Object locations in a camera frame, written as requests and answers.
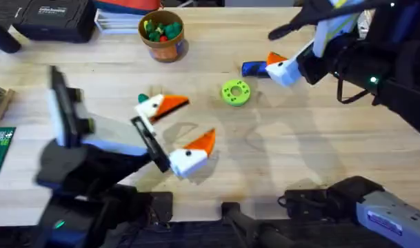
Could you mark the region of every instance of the white robot part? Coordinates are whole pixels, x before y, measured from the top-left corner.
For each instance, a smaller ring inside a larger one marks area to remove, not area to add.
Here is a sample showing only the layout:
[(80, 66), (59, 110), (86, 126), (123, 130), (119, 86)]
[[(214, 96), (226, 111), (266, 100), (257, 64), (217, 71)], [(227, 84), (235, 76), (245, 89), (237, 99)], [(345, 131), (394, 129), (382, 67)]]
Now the white robot part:
[(273, 63), (266, 67), (266, 71), (270, 75), (271, 79), (277, 82), (279, 85), (288, 87), (295, 83), (301, 78), (299, 71), (299, 64), (297, 63), (297, 57), (308, 47), (314, 40), (311, 40), (306, 44), (296, 55), (287, 61)]
[(170, 154), (170, 167), (176, 176), (185, 178), (206, 165), (207, 157), (202, 149), (176, 149)]
[[(363, 1), (364, 0), (330, 0), (330, 3), (335, 8), (340, 8), (342, 6), (358, 4)], [(321, 58), (325, 52), (328, 42), (338, 35), (342, 35), (345, 32), (351, 32), (357, 23), (358, 17), (359, 13), (348, 14), (341, 17), (320, 21), (317, 24), (317, 30), (314, 36), (314, 45), (312, 47), (314, 55)]]
[(159, 106), (161, 106), (163, 101), (163, 95), (158, 94), (154, 97), (149, 98), (147, 101), (140, 103), (134, 107), (136, 113), (141, 117), (144, 125), (147, 127), (148, 131), (156, 136), (156, 131), (154, 130), (153, 125), (151, 124), (149, 118), (156, 115)]

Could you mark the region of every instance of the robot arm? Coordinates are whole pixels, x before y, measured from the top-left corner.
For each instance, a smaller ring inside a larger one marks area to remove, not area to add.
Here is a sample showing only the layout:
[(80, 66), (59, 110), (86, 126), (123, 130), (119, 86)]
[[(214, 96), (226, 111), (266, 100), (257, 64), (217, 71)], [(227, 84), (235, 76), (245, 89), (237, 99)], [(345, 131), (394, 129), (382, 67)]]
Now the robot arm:
[[(362, 10), (375, 7), (362, 39), (355, 20)], [(309, 44), (291, 59), (266, 68), (271, 78), (288, 86), (303, 76), (314, 85), (331, 73), (338, 79), (341, 103), (371, 93), (374, 105), (388, 107), (420, 132), (420, 0), (305, 1), (302, 11), (269, 37), (278, 39), (317, 22)], [(344, 100), (344, 81), (361, 87), (362, 93)]]
[(402, 247), (420, 248), (420, 210), (360, 176), (327, 189), (288, 190), (279, 203), (293, 219), (350, 218)]

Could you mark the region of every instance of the green toy gear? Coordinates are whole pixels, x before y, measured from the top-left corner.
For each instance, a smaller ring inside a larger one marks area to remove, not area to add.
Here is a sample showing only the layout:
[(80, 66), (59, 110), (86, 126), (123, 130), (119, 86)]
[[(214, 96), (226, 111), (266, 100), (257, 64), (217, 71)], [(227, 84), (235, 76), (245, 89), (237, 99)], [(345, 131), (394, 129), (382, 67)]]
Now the green toy gear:
[(221, 90), (223, 100), (231, 106), (239, 107), (245, 104), (251, 96), (250, 86), (242, 80), (233, 79), (226, 82)]

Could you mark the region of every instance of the black case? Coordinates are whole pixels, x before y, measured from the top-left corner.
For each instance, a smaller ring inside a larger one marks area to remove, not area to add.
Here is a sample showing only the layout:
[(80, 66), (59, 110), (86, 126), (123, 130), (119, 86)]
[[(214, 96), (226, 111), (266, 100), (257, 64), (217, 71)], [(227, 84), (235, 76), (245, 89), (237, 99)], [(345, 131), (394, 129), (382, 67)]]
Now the black case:
[(36, 41), (84, 43), (92, 37), (96, 10), (91, 0), (27, 0), (13, 26)]

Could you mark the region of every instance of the label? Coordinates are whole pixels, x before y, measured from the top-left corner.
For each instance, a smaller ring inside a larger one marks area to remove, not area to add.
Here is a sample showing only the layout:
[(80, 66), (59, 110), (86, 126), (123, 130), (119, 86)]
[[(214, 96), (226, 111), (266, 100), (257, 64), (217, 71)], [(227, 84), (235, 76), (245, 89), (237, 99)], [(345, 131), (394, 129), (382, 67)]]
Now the label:
[(368, 219), (400, 236), (403, 235), (403, 227), (401, 225), (398, 225), (383, 216), (380, 216), (372, 211), (368, 211)]
[(50, 6), (41, 6), (38, 10), (38, 14), (45, 14), (54, 17), (64, 17), (66, 15), (67, 8), (64, 7), (50, 7)]

